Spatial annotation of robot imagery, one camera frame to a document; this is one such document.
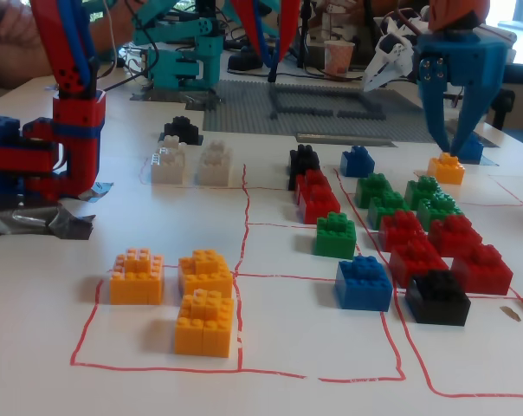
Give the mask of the red-blue gripper finger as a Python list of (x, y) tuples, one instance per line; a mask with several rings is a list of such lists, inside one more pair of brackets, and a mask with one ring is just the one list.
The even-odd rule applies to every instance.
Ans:
[(256, 54), (258, 54), (264, 65), (272, 68), (272, 56), (269, 53), (262, 29), (262, 18), (259, 12), (260, 2), (258, 0), (231, 0), (230, 2)]

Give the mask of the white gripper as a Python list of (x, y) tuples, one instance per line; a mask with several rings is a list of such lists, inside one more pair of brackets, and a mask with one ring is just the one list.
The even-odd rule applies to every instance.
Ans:
[[(282, 0), (279, 14), (278, 61), (286, 55), (295, 38), (300, 15), (300, 0)], [(415, 33), (404, 23), (383, 18), (375, 55), (363, 75), (363, 90), (372, 91), (393, 81), (409, 81), (413, 69)]]

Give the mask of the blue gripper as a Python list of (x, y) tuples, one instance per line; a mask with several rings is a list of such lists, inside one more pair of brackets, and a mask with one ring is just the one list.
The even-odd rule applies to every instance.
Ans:
[(414, 70), (430, 136), (443, 152), (450, 150), (445, 129), (446, 84), (465, 87), (453, 138), (457, 158), (480, 158), (483, 145), (474, 133), (500, 91), (507, 45), (498, 38), (469, 31), (421, 35), (414, 47)]

